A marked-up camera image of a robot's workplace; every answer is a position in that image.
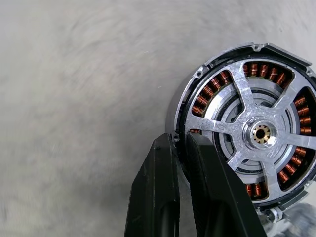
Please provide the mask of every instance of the copper coil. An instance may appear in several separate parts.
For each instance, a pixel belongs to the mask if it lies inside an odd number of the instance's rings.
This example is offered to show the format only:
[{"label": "copper coil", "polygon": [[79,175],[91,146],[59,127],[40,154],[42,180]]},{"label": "copper coil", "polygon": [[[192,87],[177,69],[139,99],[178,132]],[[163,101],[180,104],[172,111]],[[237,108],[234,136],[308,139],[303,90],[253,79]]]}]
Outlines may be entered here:
[{"label": "copper coil", "polygon": [[259,70],[259,77],[260,78],[265,78],[268,72],[268,65],[267,64],[262,64]]},{"label": "copper coil", "polygon": [[261,196],[261,187],[260,184],[254,184],[254,197]]},{"label": "copper coil", "polygon": [[272,68],[270,71],[270,74],[268,76],[269,80],[274,80],[274,78],[277,76],[277,69],[276,68]]},{"label": "copper coil", "polygon": [[258,64],[251,63],[250,64],[250,76],[255,77],[257,75],[257,71],[258,71]]},{"label": "copper coil", "polygon": [[300,107],[301,105],[303,105],[305,103],[306,103],[306,98],[304,97],[304,95],[300,96],[299,98],[297,98],[294,101],[294,104],[295,104],[296,107]]},{"label": "copper coil", "polygon": [[219,83],[219,80],[217,78],[213,78],[210,82],[210,84],[216,89],[219,90],[221,88],[221,84]]},{"label": "copper coil", "polygon": [[312,133],[312,129],[310,127],[301,127],[301,134],[311,134]]},{"label": "copper coil", "polygon": [[248,195],[251,197],[252,187],[251,184],[245,184]]},{"label": "copper coil", "polygon": [[243,65],[243,72],[245,73],[245,76],[247,77],[248,76],[248,65],[247,64]]},{"label": "copper coil", "polygon": [[203,88],[202,92],[203,92],[205,95],[207,95],[208,97],[210,97],[210,98],[214,95],[214,92],[213,92],[212,88],[209,87],[208,85],[206,85],[206,86]]},{"label": "copper coil", "polygon": [[199,96],[197,97],[197,101],[198,101],[201,105],[204,105],[204,106],[206,106],[207,103],[208,103],[208,100],[207,100],[204,96],[202,96],[202,95],[199,95]]},{"label": "copper coil", "polygon": [[301,115],[307,115],[309,113],[309,111],[310,111],[310,108],[308,106],[304,106],[304,107],[300,108],[297,111],[297,113],[299,116],[301,116]]},{"label": "copper coil", "polygon": [[285,73],[281,73],[276,79],[276,84],[282,85],[284,81],[285,81]]},{"label": "copper coil", "polygon": [[278,173],[278,176],[282,183],[285,183],[289,179],[288,175],[283,170]]},{"label": "copper coil", "polygon": [[300,124],[310,124],[311,121],[311,116],[304,116],[300,118]]},{"label": "copper coil", "polygon": [[306,155],[306,149],[305,148],[302,148],[302,147],[297,147],[295,149],[295,153],[298,154],[299,156],[302,156],[304,157]]},{"label": "copper coil", "polygon": [[224,85],[229,84],[229,74],[227,72],[221,72],[219,78]]},{"label": "copper coil", "polygon": [[201,132],[201,130],[198,130],[198,129],[190,129],[189,130],[189,132],[191,132],[191,133],[200,133]]},{"label": "copper coil", "polygon": [[296,170],[297,170],[297,168],[295,168],[293,165],[291,165],[291,164],[287,164],[286,166],[285,166],[285,168],[286,168],[286,170],[290,173],[290,175],[293,175],[295,172],[296,172]]},{"label": "copper coil", "polygon": [[291,158],[291,161],[293,162],[293,164],[300,166],[303,162],[303,160],[301,158],[298,157],[298,155],[294,155]]},{"label": "copper coil", "polygon": [[201,116],[202,113],[203,113],[203,109],[201,107],[197,106],[197,105],[193,105],[192,113],[195,114],[195,115]]}]

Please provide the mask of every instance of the gray background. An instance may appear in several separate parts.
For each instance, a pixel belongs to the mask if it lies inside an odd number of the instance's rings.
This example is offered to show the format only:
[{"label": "gray background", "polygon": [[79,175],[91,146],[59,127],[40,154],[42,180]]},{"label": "gray background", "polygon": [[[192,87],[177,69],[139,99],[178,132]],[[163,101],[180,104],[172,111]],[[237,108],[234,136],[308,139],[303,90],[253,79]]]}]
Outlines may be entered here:
[{"label": "gray background", "polygon": [[249,41],[316,63],[315,9],[314,0],[1,0],[0,236],[122,236],[131,183],[181,80]]}]

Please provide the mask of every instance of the gray concrete surface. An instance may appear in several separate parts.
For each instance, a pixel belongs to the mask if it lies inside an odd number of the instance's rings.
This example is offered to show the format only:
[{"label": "gray concrete surface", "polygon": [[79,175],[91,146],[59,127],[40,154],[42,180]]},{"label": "gray concrete surface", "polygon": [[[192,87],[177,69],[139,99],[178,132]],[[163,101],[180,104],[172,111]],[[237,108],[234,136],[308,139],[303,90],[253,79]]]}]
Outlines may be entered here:
[{"label": "gray concrete surface", "polygon": [[249,41],[316,63],[315,8],[1,0],[0,236],[123,236],[131,183],[181,80]]}]

